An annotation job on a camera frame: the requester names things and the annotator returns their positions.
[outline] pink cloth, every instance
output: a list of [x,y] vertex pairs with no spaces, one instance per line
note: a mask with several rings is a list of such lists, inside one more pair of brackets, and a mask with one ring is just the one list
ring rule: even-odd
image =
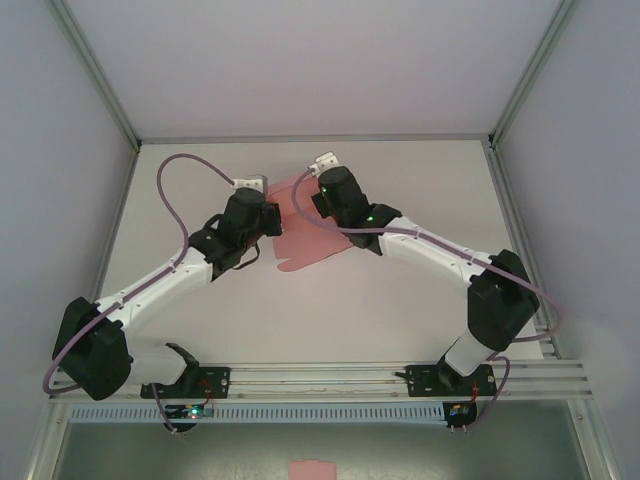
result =
[[[291,202],[291,188],[298,177],[300,174],[270,185],[267,195],[270,202],[280,206],[283,232],[273,239],[273,251],[277,259],[286,259],[278,265],[281,272],[294,272],[352,246],[344,235],[313,225],[298,215]],[[314,177],[306,179],[298,188],[300,207],[317,218],[321,217],[311,196],[319,191]]]
[[333,462],[304,460],[289,463],[289,480],[336,480],[338,469]]

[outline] black mounting bracket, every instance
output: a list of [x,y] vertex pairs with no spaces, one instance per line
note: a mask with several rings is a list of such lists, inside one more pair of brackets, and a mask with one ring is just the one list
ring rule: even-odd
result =
[[[187,391],[180,383],[173,385],[156,384],[158,397],[171,399],[205,399],[207,396],[212,399],[228,397],[231,383],[231,369],[229,367],[197,367],[193,376],[194,380]],[[154,398],[151,385],[142,385],[140,397],[144,399]]]
[[491,365],[480,365],[468,377],[461,377],[455,388],[443,384],[438,378],[438,366],[407,365],[404,372],[396,372],[396,376],[407,381],[410,397],[492,397],[496,394],[496,380]]

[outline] gray wall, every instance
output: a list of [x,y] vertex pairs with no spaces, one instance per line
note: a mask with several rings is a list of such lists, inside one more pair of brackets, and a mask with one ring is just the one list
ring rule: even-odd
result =
[[585,0],[503,144],[547,288],[568,312],[629,478],[640,474],[640,2]]
[[0,5],[0,478],[23,475],[65,304],[89,295],[130,153],[44,0]]

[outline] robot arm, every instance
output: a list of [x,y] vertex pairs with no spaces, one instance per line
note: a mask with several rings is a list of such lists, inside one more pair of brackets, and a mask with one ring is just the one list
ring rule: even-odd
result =
[[188,390],[198,362],[175,344],[154,348],[134,345],[135,332],[180,295],[215,281],[236,267],[242,256],[263,236],[282,233],[277,204],[266,201],[262,182],[240,186],[223,214],[215,215],[189,237],[188,248],[114,295],[91,304],[80,297],[65,310],[53,357],[98,315],[112,309],[84,335],[60,362],[67,373],[94,400],[112,395],[125,382],[182,384]]
[[[340,166],[332,153],[319,157],[310,169],[320,188],[312,200],[323,218],[333,217],[342,228],[389,229],[345,233],[356,247],[418,265],[466,293],[467,330],[438,362],[438,377],[448,387],[455,388],[493,352],[506,350],[538,310],[540,303],[534,293],[453,252],[464,252],[529,281],[515,253],[503,250],[494,256],[472,251],[422,229],[392,207],[369,203],[353,174]],[[394,231],[400,229],[415,234]]]

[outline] white tabletop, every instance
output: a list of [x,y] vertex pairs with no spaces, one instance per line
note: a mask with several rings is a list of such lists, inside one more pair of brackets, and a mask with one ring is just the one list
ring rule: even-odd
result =
[[[302,172],[333,151],[371,202],[476,250],[511,248],[479,141],[293,142],[145,145],[131,184],[102,295],[168,260],[180,232],[164,210],[156,170],[169,155],[200,155],[232,178],[271,182]],[[190,231],[221,213],[229,186],[187,159],[165,171],[165,190]],[[466,298],[424,271],[350,248],[292,273],[277,270],[271,239],[251,267],[187,294],[138,335],[172,341],[202,363],[438,360],[464,331]],[[535,333],[529,323],[522,335]],[[509,348],[540,359],[537,342]]]

